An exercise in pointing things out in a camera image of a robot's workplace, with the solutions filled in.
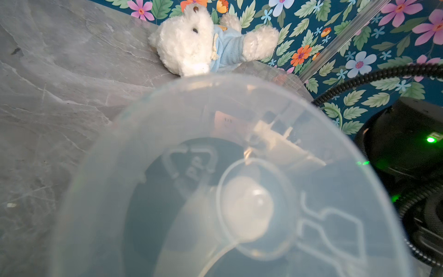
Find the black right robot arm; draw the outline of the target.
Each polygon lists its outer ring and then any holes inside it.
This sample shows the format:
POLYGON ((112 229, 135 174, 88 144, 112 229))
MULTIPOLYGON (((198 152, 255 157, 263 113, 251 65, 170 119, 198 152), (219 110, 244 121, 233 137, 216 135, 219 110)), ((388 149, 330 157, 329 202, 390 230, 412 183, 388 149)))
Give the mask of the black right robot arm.
POLYGON ((392 197, 413 256, 443 266, 443 108, 400 97, 372 116, 355 144, 392 197))

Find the white teddy bear toy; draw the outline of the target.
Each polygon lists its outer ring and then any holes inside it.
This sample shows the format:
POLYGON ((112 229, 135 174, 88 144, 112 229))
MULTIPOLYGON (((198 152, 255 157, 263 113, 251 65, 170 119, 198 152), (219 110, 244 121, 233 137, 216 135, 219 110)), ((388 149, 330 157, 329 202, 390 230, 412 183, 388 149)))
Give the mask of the white teddy bear toy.
POLYGON ((278 45, 279 31, 273 27, 241 30, 238 17, 225 14, 214 24, 206 7, 192 3, 161 23, 149 42, 168 71, 180 77, 230 72, 271 56, 278 45))

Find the pink power strip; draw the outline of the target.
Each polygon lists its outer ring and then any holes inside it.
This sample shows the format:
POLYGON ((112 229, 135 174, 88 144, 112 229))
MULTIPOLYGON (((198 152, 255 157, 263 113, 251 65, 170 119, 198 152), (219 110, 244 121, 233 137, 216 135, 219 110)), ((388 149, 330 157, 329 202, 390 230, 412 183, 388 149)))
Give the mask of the pink power strip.
POLYGON ((212 135, 226 140, 243 139, 249 131, 249 122, 217 111, 215 113, 212 135))

